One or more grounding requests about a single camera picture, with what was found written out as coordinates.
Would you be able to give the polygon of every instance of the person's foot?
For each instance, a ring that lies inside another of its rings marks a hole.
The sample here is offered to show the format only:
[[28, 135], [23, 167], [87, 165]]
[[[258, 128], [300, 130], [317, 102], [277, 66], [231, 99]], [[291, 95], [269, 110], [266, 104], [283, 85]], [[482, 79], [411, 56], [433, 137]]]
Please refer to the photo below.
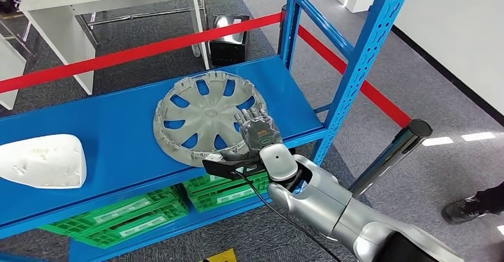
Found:
[[448, 204], [441, 211], [441, 215], [445, 221], [451, 225], [459, 225], [464, 222], [470, 222], [471, 220], [484, 216], [487, 213], [490, 212], [488, 210], [482, 210], [480, 201], [474, 196]]

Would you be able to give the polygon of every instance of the green plastic crate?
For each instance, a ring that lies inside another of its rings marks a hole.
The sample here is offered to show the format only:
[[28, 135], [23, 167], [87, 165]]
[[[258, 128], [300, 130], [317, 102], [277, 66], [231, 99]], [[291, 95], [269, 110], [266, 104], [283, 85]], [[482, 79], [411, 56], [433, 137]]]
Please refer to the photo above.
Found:
[[40, 228], [60, 235], [79, 238], [142, 215], [157, 208], [159, 202], [166, 204], [177, 198], [178, 193], [175, 187], [162, 188]]
[[231, 182], [230, 179], [225, 179], [222, 177], [214, 175], [204, 175], [198, 178], [194, 178], [183, 182], [184, 188], [190, 192], [197, 192], [201, 190], [208, 189], [213, 186], [224, 184], [226, 182]]
[[[266, 172], [250, 176], [248, 179], [254, 184], [259, 193], [267, 191], [269, 178]], [[188, 190], [187, 192], [187, 196], [199, 213], [254, 195], [256, 195], [254, 190], [243, 179], [227, 182], [202, 191], [191, 192]]]
[[135, 217], [98, 233], [75, 239], [99, 248], [108, 248], [137, 235], [151, 231], [189, 214], [181, 198], [139, 217]]

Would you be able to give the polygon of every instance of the black pant leg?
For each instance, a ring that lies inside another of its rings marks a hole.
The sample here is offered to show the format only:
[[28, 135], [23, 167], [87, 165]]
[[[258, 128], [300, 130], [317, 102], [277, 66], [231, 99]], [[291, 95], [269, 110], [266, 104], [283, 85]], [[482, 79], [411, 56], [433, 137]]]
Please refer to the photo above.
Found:
[[483, 210], [491, 213], [504, 212], [504, 182], [494, 188], [477, 192], [476, 198], [480, 200]]

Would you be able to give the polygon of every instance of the black box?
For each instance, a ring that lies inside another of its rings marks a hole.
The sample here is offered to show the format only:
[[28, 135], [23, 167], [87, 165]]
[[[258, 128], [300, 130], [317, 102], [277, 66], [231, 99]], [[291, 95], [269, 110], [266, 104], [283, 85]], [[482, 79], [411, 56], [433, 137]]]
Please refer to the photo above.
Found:
[[[247, 15], [218, 15], [213, 22], [214, 28], [249, 20]], [[210, 56], [214, 66], [227, 66], [243, 63], [247, 58], [248, 31], [230, 34], [210, 41]]]

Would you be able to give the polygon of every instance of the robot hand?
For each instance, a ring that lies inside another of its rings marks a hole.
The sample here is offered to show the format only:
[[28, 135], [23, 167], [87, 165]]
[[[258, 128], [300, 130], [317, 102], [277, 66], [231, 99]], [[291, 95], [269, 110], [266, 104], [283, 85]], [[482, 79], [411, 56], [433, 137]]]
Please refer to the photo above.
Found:
[[250, 112], [242, 109], [241, 113], [235, 115], [235, 119], [240, 126], [240, 133], [248, 147], [248, 152], [246, 154], [237, 154], [231, 151], [223, 151], [221, 155], [226, 161], [259, 158], [259, 151], [264, 147], [282, 143], [278, 128], [264, 109], [258, 111], [256, 108], [250, 108]]

